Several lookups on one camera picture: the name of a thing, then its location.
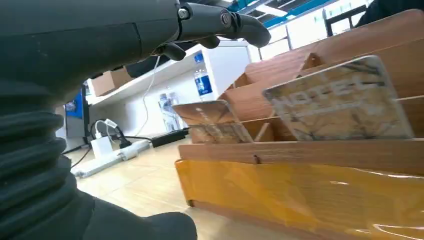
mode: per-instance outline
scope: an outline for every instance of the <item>water bottle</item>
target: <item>water bottle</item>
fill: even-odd
[[[194,56],[197,68],[194,72],[194,80],[196,82],[197,91],[201,101],[210,101],[214,99],[212,93],[211,81],[209,80],[208,70],[205,66],[203,54],[200,52]]]

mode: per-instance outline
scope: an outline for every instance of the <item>floor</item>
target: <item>floor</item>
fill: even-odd
[[[199,240],[293,239],[282,232],[187,206],[174,162],[179,158],[178,145],[189,143],[190,140],[185,139],[151,148],[137,158],[78,179],[78,188],[143,217],[164,212],[188,214],[196,223]],[[81,149],[68,157],[74,163],[85,151]],[[85,161],[93,158],[91,152]]]

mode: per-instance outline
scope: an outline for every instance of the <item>white cable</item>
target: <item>white cable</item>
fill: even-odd
[[[159,65],[159,60],[161,59],[161,56],[157,56],[157,60],[156,60],[156,64],[154,65],[154,69],[153,69],[153,79],[150,82],[150,85],[148,86],[147,90],[145,91],[144,95],[143,95],[143,105],[144,105],[144,109],[146,112],[146,119],[143,123],[143,125],[140,127],[140,129],[137,131],[137,133],[135,134],[135,136],[137,137],[143,130],[143,128],[146,126],[148,120],[149,120],[149,111],[147,110],[147,105],[146,105],[146,96],[149,93],[150,89],[153,86],[153,83],[155,82],[155,77],[156,77],[156,69],[158,68]]]
[[[116,144],[116,142],[114,142],[114,140],[112,139],[111,134],[109,133],[109,125],[108,125],[108,124],[106,124],[106,122],[105,122],[105,121],[103,121],[103,120],[98,120],[98,121],[96,121],[96,122],[95,122],[95,125],[94,125],[95,132],[96,132],[96,133],[100,133],[100,132],[99,132],[99,129],[97,128],[97,124],[99,124],[99,123],[103,123],[104,125],[106,125],[106,132],[107,132],[107,137],[109,138],[109,141],[110,141],[111,143],[113,143],[113,144]]]

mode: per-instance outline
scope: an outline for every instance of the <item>ceiling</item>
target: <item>ceiling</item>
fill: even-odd
[[[296,9],[297,7],[300,7],[307,2],[314,2],[314,0],[234,0],[233,2],[230,1],[231,0],[180,0],[180,2],[182,3],[191,2],[197,4],[229,8],[233,12],[240,11],[241,13],[247,13],[248,15],[257,18],[262,23],[266,23],[277,17],[282,17],[284,15],[284,12],[288,13],[289,11]]]

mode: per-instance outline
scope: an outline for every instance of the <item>yellow plastic wrap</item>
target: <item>yellow plastic wrap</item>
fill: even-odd
[[[424,240],[424,177],[348,167],[182,160],[187,200],[285,227]]]

